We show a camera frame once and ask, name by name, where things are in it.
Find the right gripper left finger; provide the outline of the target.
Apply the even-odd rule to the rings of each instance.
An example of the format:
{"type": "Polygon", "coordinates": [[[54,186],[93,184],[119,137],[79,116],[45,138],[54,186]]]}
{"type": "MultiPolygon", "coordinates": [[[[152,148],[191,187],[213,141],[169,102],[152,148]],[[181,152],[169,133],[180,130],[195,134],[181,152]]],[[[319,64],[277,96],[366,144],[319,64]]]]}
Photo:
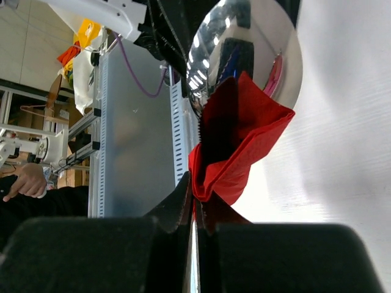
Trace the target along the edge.
{"type": "Polygon", "coordinates": [[[147,292],[189,292],[191,289],[191,176],[180,182],[147,217],[156,221],[148,264],[147,292]]]}

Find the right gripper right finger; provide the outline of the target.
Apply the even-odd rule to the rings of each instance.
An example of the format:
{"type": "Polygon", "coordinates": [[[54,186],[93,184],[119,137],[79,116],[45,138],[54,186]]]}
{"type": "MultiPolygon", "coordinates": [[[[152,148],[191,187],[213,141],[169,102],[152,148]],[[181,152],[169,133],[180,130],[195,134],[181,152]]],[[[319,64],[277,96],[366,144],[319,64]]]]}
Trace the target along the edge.
{"type": "Polygon", "coordinates": [[[221,197],[212,195],[207,202],[194,201],[197,225],[197,264],[200,292],[221,292],[220,252],[217,241],[219,224],[250,224],[221,197]]]}

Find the red paper napkin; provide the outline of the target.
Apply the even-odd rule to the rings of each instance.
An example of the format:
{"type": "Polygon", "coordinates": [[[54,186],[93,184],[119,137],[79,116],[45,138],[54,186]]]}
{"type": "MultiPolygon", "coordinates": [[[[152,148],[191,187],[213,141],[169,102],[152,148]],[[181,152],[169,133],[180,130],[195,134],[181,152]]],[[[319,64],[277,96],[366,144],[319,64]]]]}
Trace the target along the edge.
{"type": "Polygon", "coordinates": [[[252,164],[269,154],[295,115],[294,110],[258,88],[247,73],[242,73],[237,82],[238,147],[229,159],[205,168],[201,166],[200,142],[189,155],[192,191],[201,202],[216,194],[229,205],[235,203],[247,185],[252,164]]]}

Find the green handled spoon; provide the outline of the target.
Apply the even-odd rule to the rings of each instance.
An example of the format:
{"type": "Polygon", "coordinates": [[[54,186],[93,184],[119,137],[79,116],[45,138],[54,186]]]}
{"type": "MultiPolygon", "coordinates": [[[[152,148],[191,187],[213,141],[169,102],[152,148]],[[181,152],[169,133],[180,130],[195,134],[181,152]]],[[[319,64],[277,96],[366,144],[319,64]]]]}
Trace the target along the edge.
{"type": "Polygon", "coordinates": [[[199,117],[227,78],[247,73],[270,98],[294,108],[302,85],[296,30],[300,1],[218,1],[194,34],[186,62],[188,98],[199,117]]]}

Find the dark blue knife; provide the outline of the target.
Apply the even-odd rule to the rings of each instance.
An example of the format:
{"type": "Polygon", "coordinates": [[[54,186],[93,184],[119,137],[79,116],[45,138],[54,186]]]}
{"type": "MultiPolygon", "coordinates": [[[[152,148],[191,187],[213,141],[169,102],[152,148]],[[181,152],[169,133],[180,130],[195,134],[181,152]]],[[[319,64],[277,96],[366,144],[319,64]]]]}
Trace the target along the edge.
{"type": "Polygon", "coordinates": [[[229,159],[236,150],[238,120],[238,82],[229,77],[216,87],[201,114],[199,134],[203,168],[229,159]]]}

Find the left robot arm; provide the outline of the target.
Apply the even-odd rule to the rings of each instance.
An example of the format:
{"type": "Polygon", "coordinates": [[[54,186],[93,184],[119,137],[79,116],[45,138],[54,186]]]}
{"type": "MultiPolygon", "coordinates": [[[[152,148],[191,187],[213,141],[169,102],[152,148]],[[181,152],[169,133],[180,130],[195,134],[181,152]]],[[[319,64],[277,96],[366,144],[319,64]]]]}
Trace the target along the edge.
{"type": "Polygon", "coordinates": [[[182,76],[186,57],[160,1],[46,1],[47,4],[88,18],[144,47],[165,60],[182,76]]]}

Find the person's hand in background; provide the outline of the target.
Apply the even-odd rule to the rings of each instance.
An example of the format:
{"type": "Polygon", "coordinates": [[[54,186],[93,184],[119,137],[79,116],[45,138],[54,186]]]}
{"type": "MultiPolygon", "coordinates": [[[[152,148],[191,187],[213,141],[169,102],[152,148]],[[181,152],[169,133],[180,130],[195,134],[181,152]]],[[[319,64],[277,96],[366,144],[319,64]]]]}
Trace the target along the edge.
{"type": "Polygon", "coordinates": [[[16,181],[12,184],[9,193],[3,197],[7,202],[18,194],[32,198],[43,198],[46,195],[47,182],[43,167],[36,163],[28,163],[21,168],[16,181]]]}

